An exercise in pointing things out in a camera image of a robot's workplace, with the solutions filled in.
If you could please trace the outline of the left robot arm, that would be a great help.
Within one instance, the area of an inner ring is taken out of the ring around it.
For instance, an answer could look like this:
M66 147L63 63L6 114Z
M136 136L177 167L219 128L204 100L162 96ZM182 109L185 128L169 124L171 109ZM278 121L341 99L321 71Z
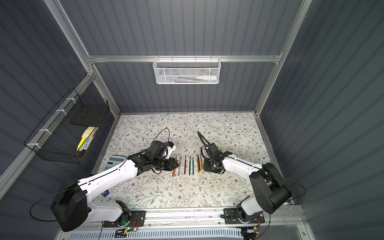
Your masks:
M99 174L62 184L51 211L63 232L70 232L85 223L110 222L118 227L130 225L132 215L120 200L96 204L93 200L110 188L150 170L172 172L179 167L171 154L173 142L153 141L150 147L132 154L120 164Z

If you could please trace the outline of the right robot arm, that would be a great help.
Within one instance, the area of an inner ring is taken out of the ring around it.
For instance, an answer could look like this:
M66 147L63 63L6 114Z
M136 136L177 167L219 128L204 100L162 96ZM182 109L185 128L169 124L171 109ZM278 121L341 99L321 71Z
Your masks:
M258 212L273 214L292 197L286 180L271 163L254 164L230 152L222 152L215 144L201 147L204 170L215 174L230 172L249 180L253 195L238 204L238 215L250 216Z

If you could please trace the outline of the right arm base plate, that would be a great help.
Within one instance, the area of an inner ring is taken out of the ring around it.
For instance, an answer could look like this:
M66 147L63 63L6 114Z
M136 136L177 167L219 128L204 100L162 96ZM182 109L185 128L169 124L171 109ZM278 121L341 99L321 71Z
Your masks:
M221 218L225 220L228 225L235 224L263 224L265 218L263 212L257 212L253 215L246 214L243 210L237 208L225 208Z

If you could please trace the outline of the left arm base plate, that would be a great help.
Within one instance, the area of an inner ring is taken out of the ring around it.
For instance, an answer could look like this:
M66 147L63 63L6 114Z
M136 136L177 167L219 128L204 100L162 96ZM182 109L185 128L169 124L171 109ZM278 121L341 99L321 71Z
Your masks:
M133 228L142 227L146 219L146 211L130 211L123 212L122 215L115 222L105 221L104 228Z

